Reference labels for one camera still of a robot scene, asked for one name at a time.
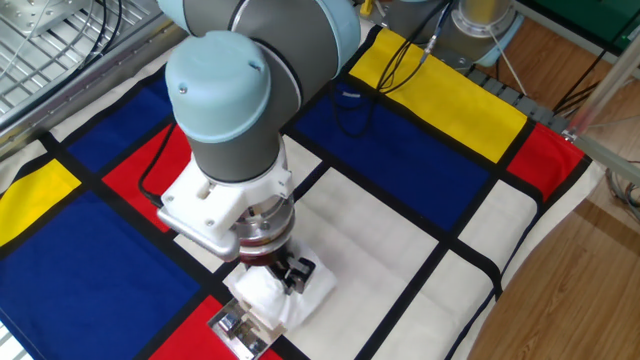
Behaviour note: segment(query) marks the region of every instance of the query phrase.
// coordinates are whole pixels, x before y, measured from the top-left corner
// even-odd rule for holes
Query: light blue robot cap
[[[229,141],[247,131],[271,91],[260,48],[230,31],[184,40],[169,57],[166,81],[180,128],[203,143]]]

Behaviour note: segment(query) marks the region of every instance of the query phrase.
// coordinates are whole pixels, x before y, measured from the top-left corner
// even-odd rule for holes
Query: blue square
[[[68,148],[93,172],[99,171],[171,114],[164,77],[148,84],[133,99],[113,109],[115,111]]]
[[[338,101],[343,105],[338,109],[341,123],[357,133],[366,122],[370,100]],[[444,230],[452,229],[489,177],[485,169],[380,104],[358,138],[340,130],[328,96],[296,129]]]
[[[198,289],[87,193],[0,261],[0,318],[45,359],[131,359]]]

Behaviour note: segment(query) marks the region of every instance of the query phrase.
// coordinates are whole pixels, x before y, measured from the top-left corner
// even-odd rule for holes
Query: floor
[[[507,56],[529,95],[553,106],[595,56],[527,20]],[[602,79],[599,64],[578,90]],[[494,74],[494,69],[485,69]],[[518,85],[502,62],[501,81]],[[611,101],[596,123],[640,114],[640,81]],[[640,121],[588,135],[640,160]],[[606,182],[531,254],[487,319],[470,359],[639,359],[640,224]]]

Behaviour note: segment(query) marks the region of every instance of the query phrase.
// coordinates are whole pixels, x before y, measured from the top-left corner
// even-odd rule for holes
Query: yellow square
[[[404,39],[383,29],[350,74],[376,87]],[[423,50],[412,45],[395,74],[395,84],[416,68]],[[387,95],[418,117],[497,163],[527,117],[457,71],[429,56],[416,75]]]
[[[0,246],[20,235],[80,185],[57,160],[11,184],[0,198]]]

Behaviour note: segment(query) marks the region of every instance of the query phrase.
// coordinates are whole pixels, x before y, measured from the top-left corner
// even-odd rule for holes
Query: fabric mat
[[[515,271],[602,176],[431,58],[364,136],[345,135],[329,91],[357,131],[400,42],[373,28],[335,90],[285,126],[294,236],[338,285],[264,359],[466,358]],[[137,189],[173,121],[165,61],[0,163],[0,321],[33,359],[233,358],[206,323],[237,263],[168,229]],[[176,129],[147,187],[162,193],[189,156]]]

